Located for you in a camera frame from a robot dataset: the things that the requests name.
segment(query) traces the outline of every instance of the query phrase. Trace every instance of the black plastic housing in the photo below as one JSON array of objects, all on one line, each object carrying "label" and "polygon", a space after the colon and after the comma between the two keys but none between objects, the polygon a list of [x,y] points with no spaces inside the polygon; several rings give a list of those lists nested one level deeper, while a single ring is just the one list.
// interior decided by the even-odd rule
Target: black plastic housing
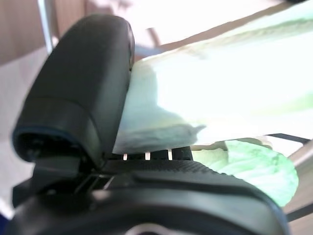
[{"label": "black plastic housing", "polygon": [[18,155],[78,148],[94,166],[115,143],[134,62],[129,23],[92,15],[59,41],[35,80],[13,131]]},{"label": "black plastic housing", "polygon": [[[166,165],[161,162],[136,166]],[[31,197],[18,206],[5,235],[125,235],[145,223],[188,235],[290,234],[281,209],[243,180],[192,161],[163,169],[118,174],[105,190],[87,194]]]}]

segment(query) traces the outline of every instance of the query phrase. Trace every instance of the cloth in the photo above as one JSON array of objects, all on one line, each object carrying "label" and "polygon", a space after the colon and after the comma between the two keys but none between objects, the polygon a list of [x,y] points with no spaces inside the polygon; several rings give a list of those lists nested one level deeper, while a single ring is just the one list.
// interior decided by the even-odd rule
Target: cloth
[{"label": "cloth", "polygon": [[284,133],[313,114],[313,0],[134,64],[114,153]]},{"label": "cloth", "polygon": [[208,168],[233,175],[262,190],[279,206],[294,196],[299,179],[290,159],[270,148],[243,141],[225,141],[227,151],[193,151],[193,159]]}]

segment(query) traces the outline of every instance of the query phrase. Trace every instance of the green fabric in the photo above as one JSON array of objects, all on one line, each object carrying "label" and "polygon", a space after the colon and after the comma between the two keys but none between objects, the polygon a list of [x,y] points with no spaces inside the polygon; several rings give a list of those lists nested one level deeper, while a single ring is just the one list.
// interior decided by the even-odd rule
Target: green fabric
[{"label": "green fabric", "polygon": [[210,169],[233,175],[256,186],[279,206],[287,204],[298,187],[298,176],[292,162],[284,155],[263,146],[225,141],[222,149],[193,151],[194,161]]}]

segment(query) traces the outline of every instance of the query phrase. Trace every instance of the white fabric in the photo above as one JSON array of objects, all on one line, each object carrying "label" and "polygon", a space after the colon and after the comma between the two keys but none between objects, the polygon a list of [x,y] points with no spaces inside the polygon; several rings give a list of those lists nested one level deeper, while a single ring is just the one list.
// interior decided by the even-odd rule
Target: white fabric
[{"label": "white fabric", "polygon": [[313,1],[279,14],[137,62],[114,152],[284,133],[311,115],[297,100],[313,97]]}]

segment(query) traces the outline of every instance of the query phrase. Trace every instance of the wooden surface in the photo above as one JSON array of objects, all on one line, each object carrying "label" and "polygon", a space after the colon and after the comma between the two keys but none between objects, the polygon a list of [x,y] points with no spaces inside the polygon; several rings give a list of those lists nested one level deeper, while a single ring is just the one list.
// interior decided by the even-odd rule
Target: wooden surface
[{"label": "wooden surface", "polygon": [[55,8],[60,36],[85,16],[85,0],[55,0]]},{"label": "wooden surface", "polygon": [[286,213],[313,203],[313,157],[300,165],[297,168],[297,173],[299,186],[295,196],[284,208]]},{"label": "wooden surface", "polygon": [[307,215],[301,219],[290,223],[292,235],[311,235],[313,229],[313,214]]},{"label": "wooden surface", "polygon": [[0,0],[0,65],[44,44],[37,0]]}]

